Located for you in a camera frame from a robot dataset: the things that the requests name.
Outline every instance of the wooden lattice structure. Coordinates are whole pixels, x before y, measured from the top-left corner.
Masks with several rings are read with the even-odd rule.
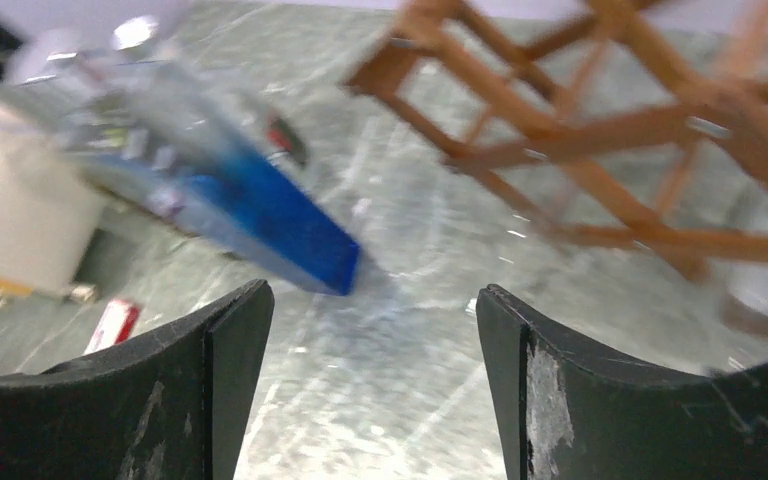
[[[768,40],[768,0],[759,0],[718,59],[713,73],[695,71],[641,11],[666,0],[584,0],[590,13],[527,44],[517,45],[464,0],[412,0],[388,37],[345,82],[354,94],[374,96],[436,145],[451,169],[472,176],[511,208],[536,220],[541,232],[578,245],[653,251],[690,280],[706,278],[706,257],[768,263],[768,236],[731,230],[678,230],[665,216],[677,204],[697,161],[700,142],[713,142],[768,190],[768,81],[753,80]],[[495,73],[451,34],[458,22],[510,67]],[[568,86],[556,83],[537,61],[579,41],[592,50]],[[572,125],[578,99],[612,45],[626,47],[674,97],[668,106]],[[484,113],[455,139],[399,94],[420,60],[439,63],[486,102]],[[511,82],[528,84],[553,107],[529,103]],[[510,123],[521,138],[489,147],[476,139],[491,118]],[[655,204],[638,201],[591,157],[676,144],[682,152],[662,180]],[[550,163],[577,189],[591,195],[625,227],[561,225],[558,211],[572,191],[560,192],[556,208],[543,211],[496,170]]]

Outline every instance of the blue object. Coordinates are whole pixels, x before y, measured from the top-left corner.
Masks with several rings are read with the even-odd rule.
[[[94,183],[143,205],[177,227],[316,293],[352,291],[357,242],[254,147],[212,163],[185,164],[175,175],[118,154],[82,156]],[[177,195],[159,209],[152,196]]]

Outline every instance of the gray speckled floor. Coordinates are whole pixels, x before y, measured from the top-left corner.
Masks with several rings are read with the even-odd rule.
[[[354,295],[300,292],[203,243],[117,214],[81,274],[107,297],[146,305],[138,333],[249,279],[270,280],[277,309],[238,478],[503,478],[475,321],[466,311],[488,283],[674,368],[728,368],[732,355],[745,363],[768,357],[768,346],[718,330],[705,315],[706,295],[657,259],[611,251],[559,256],[494,196],[437,166],[438,154],[383,108],[338,91],[335,84],[389,19],[385,12],[215,2],[197,8],[179,35],[204,68],[247,69],[309,141],[314,164],[298,181],[369,256]],[[502,26],[519,39],[545,27]],[[707,35],[671,40],[700,66],[719,44]],[[582,54],[546,66],[564,78]],[[585,115],[666,99],[626,54],[618,51],[611,62]],[[478,107],[433,66],[423,69],[410,98],[448,131],[463,129]],[[617,158],[610,169],[646,198],[653,170],[675,153],[647,153],[649,161],[641,155]],[[721,222],[745,184],[716,152],[707,158],[679,223]],[[538,193],[556,181],[540,171],[510,178]],[[605,218],[587,200],[571,216]],[[103,303],[34,297],[0,311],[0,374],[37,372],[79,355]]]

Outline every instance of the clear plastic container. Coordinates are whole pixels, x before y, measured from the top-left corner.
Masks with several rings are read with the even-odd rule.
[[[205,82],[205,75],[186,60],[175,42],[161,38],[159,23],[153,17],[137,17],[122,24],[114,32],[112,48],[128,62],[162,64],[161,71],[157,72],[158,79],[174,78],[179,85],[208,86],[199,95],[206,101],[205,109],[216,110],[221,118],[231,120],[234,123],[231,128],[242,129],[267,156],[287,156],[299,167],[307,165],[305,143],[287,119],[242,78],[240,71],[234,72],[233,88],[215,88],[217,82]],[[213,71],[207,76],[216,77],[217,73]]]
[[[239,128],[186,67],[113,66],[65,35],[16,58],[17,88],[67,112],[55,137],[88,182],[302,288],[351,291],[358,244],[268,161],[269,138]]]

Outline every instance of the white scuff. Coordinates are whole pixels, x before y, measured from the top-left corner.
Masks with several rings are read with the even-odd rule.
[[[425,418],[422,423],[419,424],[404,442],[404,447],[408,448],[417,444],[427,434],[432,427],[437,425],[443,420],[449,412],[460,403],[461,400],[469,393],[482,379],[486,378],[487,372],[484,369],[484,365],[477,366],[472,374],[449,395],[449,398],[443,402],[437,410],[431,412],[431,415]]]
[[[552,453],[561,442],[572,446],[575,439],[559,373],[560,365],[545,351],[537,348],[528,353],[526,430],[533,449],[534,474],[530,478],[535,480],[552,480],[558,475]]]
[[[151,394],[149,394],[148,399],[146,400],[145,407],[143,408],[143,413],[140,415],[140,420],[137,422],[137,432],[136,436],[134,437],[134,441],[131,443],[131,445],[128,447],[127,452],[125,452],[125,457],[122,459],[122,464],[119,467],[119,474],[116,476],[116,480],[131,480],[133,478],[136,478],[137,471],[134,469],[134,463],[136,459],[134,458],[134,450],[137,449],[137,447],[142,443],[143,437],[145,437],[146,431],[148,430],[149,426],[149,420],[151,420],[151,412],[154,411],[154,409],[163,401],[163,384],[159,381],[154,382],[154,388],[151,390]],[[163,461],[163,451],[165,450],[165,447],[163,446],[163,443],[160,445],[155,446],[154,452],[152,453],[152,458],[149,460],[149,464],[146,465],[146,468],[148,469],[151,467],[154,468],[154,462],[158,461],[157,454],[160,455],[160,462]]]

